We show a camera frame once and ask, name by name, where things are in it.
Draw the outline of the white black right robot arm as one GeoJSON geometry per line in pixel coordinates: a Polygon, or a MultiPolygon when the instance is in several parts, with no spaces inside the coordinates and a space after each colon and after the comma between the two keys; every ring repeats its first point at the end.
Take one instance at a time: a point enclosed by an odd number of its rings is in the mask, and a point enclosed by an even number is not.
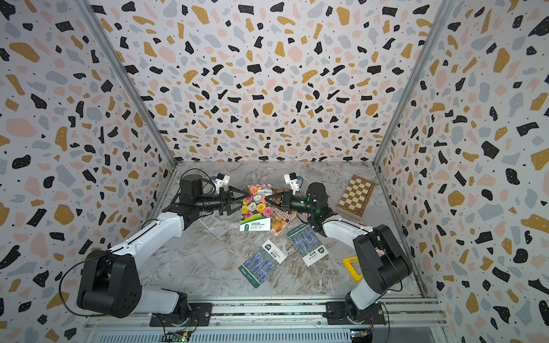
{"type": "Polygon", "coordinates": [[[355,249],[363,279],[345,296],[344,309],[328,312],[325,317],[361,324],[370,318],[370,307],[410,276],[413,267],[388,226],[364,227],[345,220],[330,208],[328,198],[324,184],[314,182],[305,196],[286,191],[268,195],[265,200],[283,212],[306,214],[307,224],[315,232],[355,249]]]}

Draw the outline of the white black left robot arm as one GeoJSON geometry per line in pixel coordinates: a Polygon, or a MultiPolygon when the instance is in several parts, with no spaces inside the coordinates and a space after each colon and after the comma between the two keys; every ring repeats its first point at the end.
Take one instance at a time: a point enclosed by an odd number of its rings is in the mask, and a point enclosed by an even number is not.
{"type": "Polygon", "coordinates": [[[229,180],[224,174],[212,179],[199,174],[182,176],[177,194],[157,218],[110,250],[91,252],[83,263],[78,308],[116,318],[151,313],[161,322],[173,320],[180,325],[187,321],[191,317],[187,295],[143,287],[140,269],[160,247],[180,237],[201,217],[238,211],[247,193],[230,186],[229,180]]]}

